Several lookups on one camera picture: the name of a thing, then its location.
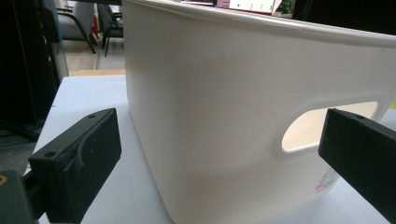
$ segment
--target white table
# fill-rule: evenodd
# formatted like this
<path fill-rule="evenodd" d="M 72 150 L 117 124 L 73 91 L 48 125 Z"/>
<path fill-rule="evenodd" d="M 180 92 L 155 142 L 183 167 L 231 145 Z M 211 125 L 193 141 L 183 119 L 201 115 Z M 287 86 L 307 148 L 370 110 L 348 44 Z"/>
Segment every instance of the white table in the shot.
<path fill-rule="evenodd" d="M 126 95 L 125 76 L 65 77 L 35 147 L 49 141 L 83 117 L 115 107 L 122 154 L 94 199 L 82 223 L 173 223 L 155 186 L 140 146 Z M 396 130 L 396 111 L 381 120 Z M 49 223 L 46 216 L 39 223 Z M 340 179 L 323 197 L 264 224 L 381 224 L 388 223 L 359 193 Z"/>

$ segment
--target floor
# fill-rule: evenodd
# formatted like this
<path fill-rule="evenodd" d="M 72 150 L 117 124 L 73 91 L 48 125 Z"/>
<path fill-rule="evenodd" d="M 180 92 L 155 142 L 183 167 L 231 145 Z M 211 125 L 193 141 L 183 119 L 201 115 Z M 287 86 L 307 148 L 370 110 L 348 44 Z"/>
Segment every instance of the floor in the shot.
<path fill-rule="evenodd" d="M 96 38 L 96 54 L 93 54 L 84 41 L 64 40 L 64 52 L 69 76 L 74 74 L 83 75 L 86 71 L 122 71 L 125 69 L 124 42 L 122 38 L 110 39 L 107 56 L 105 50 L 101 49 L 101 40 Z M 27 131 L 39 135 L 42 124 L 27 125 Z M 2 129 L 0 126 L 0 171 L 16 170 L 24 174 L 28 164 L 28 158 L 35 148 L 35 140 L 28 140 L 18 134 Z"/>

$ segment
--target gray chair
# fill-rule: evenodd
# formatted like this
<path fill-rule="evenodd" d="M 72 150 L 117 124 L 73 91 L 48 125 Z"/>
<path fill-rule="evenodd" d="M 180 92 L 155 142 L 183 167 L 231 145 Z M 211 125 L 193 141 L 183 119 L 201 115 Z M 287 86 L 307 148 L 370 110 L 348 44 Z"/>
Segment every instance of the gray chair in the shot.
<path fill-rule="evenodd" d="M 111 7 L 105 4 L 97 4 L 97 8 L 99 15 L 99 26 L 103 32 L 102 48 L 106 46 L 106 57 L 110 37 L 123 38 L 122 13 L 113 12 Z"/>
<path fill-rule="evenodd" d="M 96 41 L 92 36 L 93 3 L 76 2 L 72 9 L 58 8 L 58 21 L 62 39 L 86 41 L 95 53 L 93 45 Z"/>

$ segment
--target white container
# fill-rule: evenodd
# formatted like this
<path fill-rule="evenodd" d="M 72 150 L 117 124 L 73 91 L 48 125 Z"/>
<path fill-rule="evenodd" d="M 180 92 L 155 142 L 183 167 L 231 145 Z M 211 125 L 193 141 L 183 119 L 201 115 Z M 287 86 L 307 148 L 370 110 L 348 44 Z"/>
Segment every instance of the white container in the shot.
<path fill-rule="evenodd" d="M 177 224 L 261 223 L 323 195 L 338 175 L 318 156 L 317 109 L 378 121 L 396 96 L 395 36 L 172 1 L 122 7 L 134 124 Z"/>

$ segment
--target chair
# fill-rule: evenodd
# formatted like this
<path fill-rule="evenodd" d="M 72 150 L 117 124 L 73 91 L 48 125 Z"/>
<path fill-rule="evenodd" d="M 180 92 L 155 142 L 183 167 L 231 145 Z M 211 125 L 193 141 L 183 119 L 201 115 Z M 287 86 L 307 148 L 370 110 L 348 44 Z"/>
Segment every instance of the chair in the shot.
<path fill-rule="evenodd" d="M 97 9 L 99 14 L 99 26 L 103 32 L 102 48 L 106 46 L 106 57 L 110 37 L 123 38 L 122 13 L 113 12 L 111 7 L 105 4 L 97 4 Z"/>
<path fill-rule="evenodd" d="M 92 36 L 93 3 L 76 2 L 73 10 L 58 8 L 58 21 L 64 40 L 87 41 L 92 53 L 96 41 Z"/>

